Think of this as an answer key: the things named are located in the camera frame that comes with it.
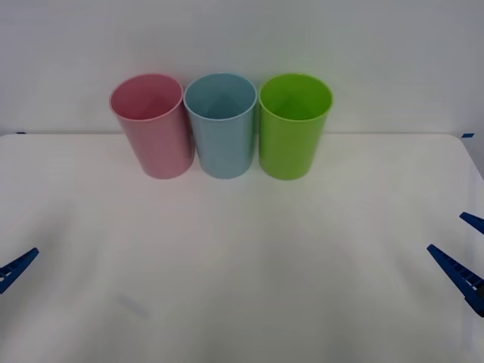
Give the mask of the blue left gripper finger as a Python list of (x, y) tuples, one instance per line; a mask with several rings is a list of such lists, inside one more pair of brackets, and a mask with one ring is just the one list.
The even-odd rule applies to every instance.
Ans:
[(1, 267), (0, 294), (3, 294), (19, 278), (38, 254), (39, 250), (36, 247), (32, 248), (14, 261)]

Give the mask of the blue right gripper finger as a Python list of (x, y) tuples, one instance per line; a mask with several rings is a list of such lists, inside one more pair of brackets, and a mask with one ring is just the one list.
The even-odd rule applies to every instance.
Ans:
[(483, 317), (483, 279), (451, 258), (439, 248), (430, 244), (427, 251), (446, 273), (452, 283), (464, 296), (464, 300), (472, 310)]
[(461, 213), (459, 218), (479, 232), (484, 232), (484, 220), (469, 213)]

